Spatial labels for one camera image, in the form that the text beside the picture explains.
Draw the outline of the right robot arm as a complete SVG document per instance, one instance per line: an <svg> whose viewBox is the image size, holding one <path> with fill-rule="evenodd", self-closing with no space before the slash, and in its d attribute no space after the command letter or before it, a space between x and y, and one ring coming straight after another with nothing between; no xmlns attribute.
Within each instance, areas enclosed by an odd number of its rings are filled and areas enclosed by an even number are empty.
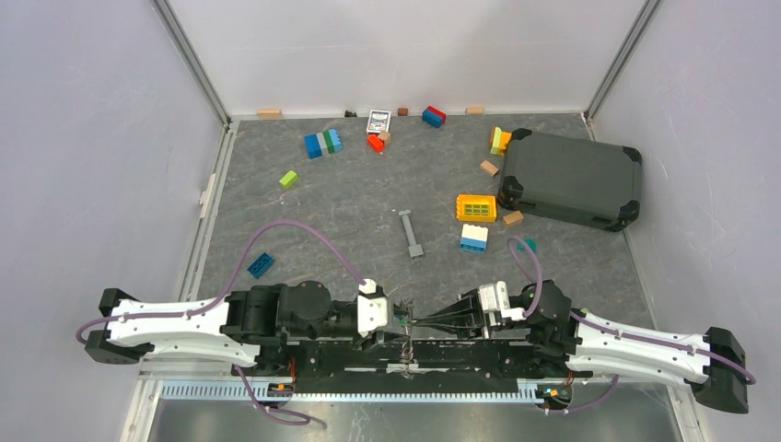
<svg viewBox="0 0 781 442"><path fill-rule="evenodd" d="M411 323L484 341L522 329L530 345L530 355L520 359L525 378L643 378L687 387L697 403L725 413L747 413L748 388L756 382L731 331L711 327L704 334L680 334L621 324L573 308L552 280L528 284L514 296L503 281L482 285Z"/></svg>

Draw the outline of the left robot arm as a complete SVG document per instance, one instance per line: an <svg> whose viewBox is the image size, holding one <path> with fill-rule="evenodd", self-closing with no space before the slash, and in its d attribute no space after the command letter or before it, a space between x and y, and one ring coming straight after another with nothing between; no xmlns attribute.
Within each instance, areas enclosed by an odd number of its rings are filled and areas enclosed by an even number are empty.
<svg viewBox="0 0 781 442"><path fill-rule="evenodd" d="M368 281L350 301L332 299L320 282L255 285L222 299L146 303L116 288L99 303L101 322L80 334L90 357L133 365L167 355L227 362L246 371L282 373L291 343L348 339L365 350L388 340L385 330L406 310Z"/></svg>

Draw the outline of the green key tag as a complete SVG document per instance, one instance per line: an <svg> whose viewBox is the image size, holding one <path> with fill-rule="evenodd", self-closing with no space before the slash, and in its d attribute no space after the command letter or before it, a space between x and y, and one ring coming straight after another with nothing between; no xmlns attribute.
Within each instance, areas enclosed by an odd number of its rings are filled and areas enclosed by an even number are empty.
<svg viewBox="0 0 781 442"><path fill-rule="evenodd" d="M409 322L409 314L406 311L396 309L393 312L393 317L401 324L407 324Z"/></svg>

